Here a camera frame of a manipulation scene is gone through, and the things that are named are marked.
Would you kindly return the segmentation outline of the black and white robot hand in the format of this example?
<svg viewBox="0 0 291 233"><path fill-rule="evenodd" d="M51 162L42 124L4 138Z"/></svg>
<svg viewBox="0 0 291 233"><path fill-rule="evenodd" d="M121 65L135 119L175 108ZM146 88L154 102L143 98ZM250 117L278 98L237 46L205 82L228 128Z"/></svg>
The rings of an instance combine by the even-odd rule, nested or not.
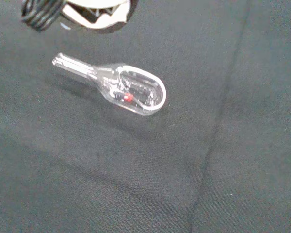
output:
<svg viewBox="0 0 291 233"><path fill-rule="evenodd" d="M136 0L24 0L21 21L44 31L59 17L94 31L109 32L123 27L132 16Z"/></svg>

